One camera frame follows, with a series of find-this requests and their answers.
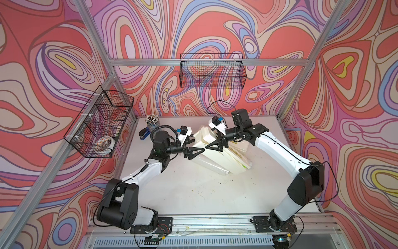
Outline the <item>plastic wrap roll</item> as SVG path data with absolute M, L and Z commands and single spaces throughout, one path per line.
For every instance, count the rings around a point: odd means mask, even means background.
M 227 169 L 202 154 L 192 159 L 192 162 L 220 175 L 228 175 L 230 173 Z

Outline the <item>white wrap dispenser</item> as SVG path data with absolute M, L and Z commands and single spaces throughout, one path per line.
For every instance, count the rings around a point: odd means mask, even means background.
M 194 147 L 204 148 L 206 145 L 214 142 L 217 139 L 217 135 L 208 126 L 202 126 L 194 134 L 194 139 Z
M 221 165 L 232 174 L 241 174 L 251 169 L 252 161 L 246 156 L 249 145 L 247 141 L 229 142 L 228 148 L 224 147 L 223 151 L 218 151 L 223 157 Z

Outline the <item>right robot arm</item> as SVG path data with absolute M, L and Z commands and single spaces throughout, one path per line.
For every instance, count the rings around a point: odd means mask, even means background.
M 215 115 L 208 123 L 216 131 L 216 139 L 206 149 L 222 152 L 229 142 L 247 141 L 266 152 L 292 177 L 287 195 L 271 210 L 267 219 L 270 230 L 279 232 L 289 219 L 324 190 L 324 165 L 300 156 L 281 143 L 264 125 L 253 124 L 246 109 L 232 112 L 234 126 L 227 128 L 223 118 Z

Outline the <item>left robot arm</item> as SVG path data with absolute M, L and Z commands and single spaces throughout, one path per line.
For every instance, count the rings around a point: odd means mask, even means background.
M 153 233 L 158 229 L 169 232 L 159 224 L 158 211 L 139 205 L 140 190 L 153 178 L 165 171 L 173 160 L 171 155 L 182 154 L 193 160 L 205 151 L 204 148 L 190 147 L 194 137 L 182 129 L 173 131 L 170 136 L 165 130 L 153 131 L 150 135 L 152 150 L 145 164 L 134 173 L 122 179 L 111 179 L 104 190 L 103 197 L 96 208 L 94 222 L 102 222 L 102 227 L 114 226 L 123 230 L 140 229 Z

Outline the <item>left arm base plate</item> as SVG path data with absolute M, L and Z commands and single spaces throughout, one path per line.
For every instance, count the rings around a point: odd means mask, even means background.
M 131 227 L 130 234 L 162 234 L 172 233 L 173 218 L 171 216 L 161 216 L 152 219 L 149 225 L 135 225 Z

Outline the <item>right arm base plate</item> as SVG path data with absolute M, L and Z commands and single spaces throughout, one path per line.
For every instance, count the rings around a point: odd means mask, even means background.
M 297 232 L 294 217 L 280 221 L 277 216 L 253 216 L 249 220 L 257 233 L 291 233 Z

